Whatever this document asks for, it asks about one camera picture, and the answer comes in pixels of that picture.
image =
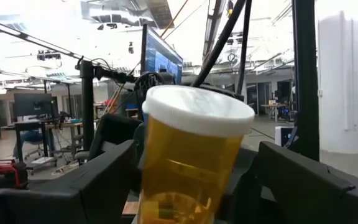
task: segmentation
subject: black cable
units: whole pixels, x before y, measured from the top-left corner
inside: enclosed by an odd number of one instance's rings
[[[103,61],[103,62],[106,64],[107,68],[108,68],[109,71],[111,72],[111,75],[112,75],[112,77],[113,77],[113,81],[115,82],[115,84],[116,84],[119,88],[123,88],[123,89],[125,89],[125,90],[128,90],[127,88],[124,87],[125,83],[119,84],[119,83],[117,82],[117,80],[114,78],[114,76],[115,76],[114,70],[111,69],[110,65],[107,63],[107,61],[106,61],[105,59],[103,59],[103,58],[95,58],[95,59],[92,59],[91,62],[94,62],[94,61],[96,61],[96,60],[101,60],[101,61]]]
[[[136,91],[135,96],[136,96],[137,107],[139,108],[139,109],[138,109],[137,117],[138,117],[138,119],[140,119],[141,121],[144,121],[143,111],[140,110],[140,109],[142,109],[142,103],[140,102],[140,97],[139,97],[139,92],[138,92],[138,91]]]
[[[215,44],[215,47],[213,48],[212,52],[209,54],[208,59],[203,64],[203,69],[201,69],[200,74],[197,76],[196,80],[191,84],[191,86],[199,87],[205,81],[205,78],[208,76],[212,67],[215,65],[215,62],[218,59],[219,54],[222,52],[223,47],[225,46],[227,40],[229,39],[229,36],[233,31],[234,25],[236,24],[237,19],[239,18],[245,3],[246,0],[237,0],[236,5],[234,6],[233,9],[233,13],[227,20],[226,25],[224,26],[221,35],[219,36],[219,39]]]
[[[247,0],[246,8],[244,9],[244,26],[242,28],[242,43],[241,43],[241,58],[240,58],[240,74],[239,83],[237,84],[238,95],[241,95],[242,86],[244,84],[245,72],[246,72],[246,60],[247,60],[247,45],[248,45],[248,33],[249,33],[249,20],[251,17],[252,0]]]
[[[120,108],[120,107],[122,107],[123,105],[124,105],[124,103],[127,101],[127,100],[129,100],[129,98],[133,95],[135,93],[135,91],[132,91],[128,96],[127,96],[127,98],[125,98],[125,100],[123,100],[118,106],[117,106],[117,108],[112,112],[112,113],[115,113],[115,112],[117,112],[117,110]]]
[[[59,146],[60,146],[60,150],[62,150],[62,145],[60,144],[60,140],[59,140],[59,136],[58,136],[58,135],[56,135],[56,139],[57,139],[57,142],[58,142],[58,144],[59,144]],[[64,158],[65,162],[67,163],[68,160],[67,160],[67,158],[66,158],[65,153],[64,153],[64,152],[61,152],[61,154],[62,154],[62,157]]]

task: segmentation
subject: black stand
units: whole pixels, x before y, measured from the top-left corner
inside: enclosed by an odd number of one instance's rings
[[[44,93],[48,93],[46,80],[44,80]]]
[[[70,84],[67,84],[67,92],[68,92],[68,113],[70,117],[73,117],[73,108],[71,108],[71,93],[70,93]]]
[[[298,110],[293,138],[287,146],[319,161],[318,78],[314,0],[292,0],[295,88]]]
[[[91,149],[94,136],[93,129],[93,77],[94,67],[91,62],[81,61],[80,78],[82,79],[82,122],[84,151]]]

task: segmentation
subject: pipe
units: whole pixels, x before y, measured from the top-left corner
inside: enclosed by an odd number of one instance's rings
[[[242,86],[244,84],[246,73],[246,59],[247,59],[247,44],[249,33],[249,19],[251,15],[252,0],[247,0],[246,8],[244,9],[244,26],[242,29],[242,43],[241,43],[241,58],[240,58],[240,77],[237,85],[237,94],[241,95]]]
[[[48,93],[47,81],[44,80],[44,93]]]
[[[67,84],[67,92],[68,92],[68,112],[70,117],[73,117],[73,108],[71,107],[71,93],[70,93],[70,85]]]
[[[240,13],[241,13],[242,8],[244,7],[245,3],[246,3],[246,0],[237,0],[236,5],[234,6],[234,9],[233,9],[233,13],[227,20],[227,22],[221,32],[221,35],[219,36],[219,39],[216,42],[215,47],[213,48],[212,52],[210,53],[208,59],[205,61],[203,69],[201,69],[200,74],[197,76],[197,79],[191,84],[191,86],[199,87],[204,82],[205,78],[208,76],[208,74],[211,71],[212,67],[214,66],[216,60],[218,59],[219,54],[222,52],[222,49],[225,46],[226,41],[228,40],[228,38],[233,30],[233,27],[235,26],[237,19],[239,18]]]
[[[280,56],[281,54],[282,54],[282,53],[278,53],[278,54],[274,55],[273,57],[271,57],[271,58],[267,59],[266,61],[264,61],[264,62],[262,62],[262,63],[258,64],[257,66],[255,66],[255,68],[253,68],[253,69],[249,70],[249,71],[246,73],[246,75],[247,75],[248,73],[250,73],[250,72],[255,71],[255,69],[257,69],[257,68],[259,68],[259,67],[261,67],[261,66],[265,65],[267,62],[269,62],[269,61],[271,61],[271,60],[273,60],[273,59],[277,58],[277,57],[278,57],[278,56]]]

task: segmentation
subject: computer monitor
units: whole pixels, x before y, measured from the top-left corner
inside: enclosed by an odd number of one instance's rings
[[[52,95],[47,93],[15,93],[14,94],[15,116],[31,116],[50,114],[56,116],[57,103]]]
[[[148,25],[143,26],[142,58],[140,72],[160,72],[166,70],[181,83],[183,59]]]

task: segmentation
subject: black metal pole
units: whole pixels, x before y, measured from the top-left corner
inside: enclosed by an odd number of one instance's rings
[[[251,16],[252,0],[247,0],[246,8],[244,9],[244,26],[242,29],[242,44],[241,44],[241,58],[240,58],[240,76],[237,85],[237,94],[241,95],[242,86],[244,84],[244,76],[246,73],[246,60],[247,60],[247,44],[249,33],[249,19]]]
[[[46,80],[44,80],[44,93],[48,93],[47,81]]]
[[[319,161],[318,77],[314,0],[292,0],[295,89],[298,107],[296,135],[290,149]]]
[[[214,49],[208,56],[208,59],[205,61],[203,68],[200,71],[200,74],[197,76],[196,80],[191,84],[191,86],[199,87],[204,82],[205,78],[208,76],[212,67],[215,65],[216,59],[218,59],[223,47],[225,46],[228,38],[230,37],[233,27],[236,24],[237,19],[239,18],[245,3],[246,0],[237,0],[236,5],[233,9],[233,13],[227,20],[226,25],[224,26]]]
[[[93,77],[94,69],[91,62],[82,61],[80,66],[82,78],[82,123],[84,150],[89,151],[93,141]]]
[[[71,93],[70,93],[70,84],[67,84],[67,92],[68,92],[68,113],[70,117],[73,117],[73,108],[71,107]]]

